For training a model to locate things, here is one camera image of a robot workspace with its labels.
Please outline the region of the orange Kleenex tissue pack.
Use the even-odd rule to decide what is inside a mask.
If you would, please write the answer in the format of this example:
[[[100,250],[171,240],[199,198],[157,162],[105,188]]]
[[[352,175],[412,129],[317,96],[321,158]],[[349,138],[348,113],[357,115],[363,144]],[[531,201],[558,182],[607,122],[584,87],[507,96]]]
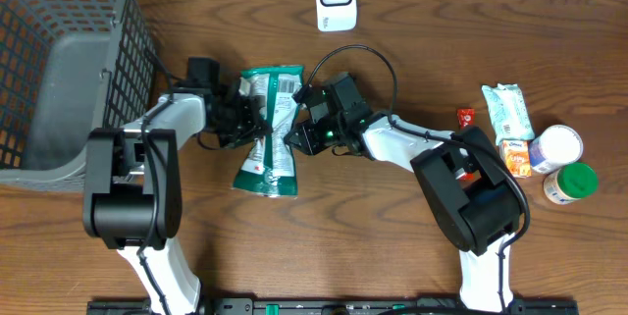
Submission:
[[[513,177],[528,178],[532,175],[527,141],[504,139],[499,144],[499,154]]]

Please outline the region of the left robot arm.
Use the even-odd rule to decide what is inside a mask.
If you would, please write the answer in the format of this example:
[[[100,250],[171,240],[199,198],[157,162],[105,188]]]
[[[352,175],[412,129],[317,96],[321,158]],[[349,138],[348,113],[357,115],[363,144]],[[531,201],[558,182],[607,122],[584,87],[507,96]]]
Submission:
[[[177,233],[183,215],[179,151],[192,137],[213,133],[233,149],[269,132],[264,99],[242,79],[220,81],[210,58],[188,61],[177,78],[155,56],[166,90],[139,119],[97,128],[86,144],[82,222],[86,232],[118,252],[148,294],[145,300],[93,300],[90,314],[206,314],[200,279]]]

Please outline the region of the red snack bar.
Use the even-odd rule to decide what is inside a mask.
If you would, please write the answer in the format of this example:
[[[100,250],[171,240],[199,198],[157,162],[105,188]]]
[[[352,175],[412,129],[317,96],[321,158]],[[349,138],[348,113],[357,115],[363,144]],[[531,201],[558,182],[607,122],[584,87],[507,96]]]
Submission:
[[[475,110],[472,108],[459,108],[456,110],[457,120],[459,127],[464,129],[467,126],[474,124]],[[474,176],[470,173],[465,173],[460,179],[464,182],[472,181]]]

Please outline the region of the green lid jar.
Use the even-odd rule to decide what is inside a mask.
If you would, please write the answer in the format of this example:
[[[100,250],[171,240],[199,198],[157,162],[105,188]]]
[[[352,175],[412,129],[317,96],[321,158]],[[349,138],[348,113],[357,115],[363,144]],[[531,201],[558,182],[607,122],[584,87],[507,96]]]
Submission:
[[[543,184],[545,196],[558,205],[570,204],[594,194],[599,187],[595,170],[585,163],[572,163],[549,174]]]

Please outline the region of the green white 3M package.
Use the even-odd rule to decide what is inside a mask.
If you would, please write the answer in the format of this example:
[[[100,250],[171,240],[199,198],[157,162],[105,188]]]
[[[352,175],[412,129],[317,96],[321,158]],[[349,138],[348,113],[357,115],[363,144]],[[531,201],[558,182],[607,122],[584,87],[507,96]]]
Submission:
[[[302,87],[303,70],[301,65],[284,65],[240,73],[240,90],[260,101],[257,111],[270,131],[253,140],[234,188],[271,198],[298,195],[293,153],[284,138],[296,119],[298,105],[292,96]]]

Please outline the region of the mint green wipes pack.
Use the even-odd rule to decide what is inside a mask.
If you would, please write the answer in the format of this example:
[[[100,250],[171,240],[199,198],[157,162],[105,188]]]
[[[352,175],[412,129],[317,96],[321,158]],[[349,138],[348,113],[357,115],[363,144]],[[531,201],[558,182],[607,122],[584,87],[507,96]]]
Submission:
[[[496,145],[503,140],[535,138],[523,92],[517,84],[483,85],[482,93],[496,134]]]

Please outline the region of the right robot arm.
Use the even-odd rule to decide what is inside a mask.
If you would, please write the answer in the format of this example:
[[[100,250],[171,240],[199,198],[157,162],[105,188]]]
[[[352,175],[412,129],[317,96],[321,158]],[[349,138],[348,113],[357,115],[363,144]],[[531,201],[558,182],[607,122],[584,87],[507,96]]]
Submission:
[[[376,112],[347,73],[321,86],[305,84],[293,99],[309,117],[292,126],[288,146],[308,156],[340,146],[413,173],[438,227],[459,251],[463,306],[511,312],[509,251],[527,232],[529,206],[481,129],[433,131],[392,111]]]

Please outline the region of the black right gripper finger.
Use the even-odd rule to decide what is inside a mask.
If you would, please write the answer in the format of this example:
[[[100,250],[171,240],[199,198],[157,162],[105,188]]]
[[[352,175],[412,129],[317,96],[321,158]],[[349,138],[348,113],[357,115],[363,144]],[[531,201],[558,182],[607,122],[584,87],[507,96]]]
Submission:
[[[308,138],[309,122],[295,123],[284,137],[284,142],[306,142]]]
[[[305,155],[309,154],[309,143],[306,137],[301,135],[286,135],[284,143],[290,148],[297,150]]]

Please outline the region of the white blue label jar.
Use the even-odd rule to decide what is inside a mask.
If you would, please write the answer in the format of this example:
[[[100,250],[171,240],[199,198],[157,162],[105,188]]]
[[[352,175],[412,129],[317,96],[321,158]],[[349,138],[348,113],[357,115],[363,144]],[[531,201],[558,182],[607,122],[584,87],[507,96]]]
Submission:
[[[529,144],[531,168],[549,174],[578,161],[584,152],[580,135],[565,125],[553,125]]]

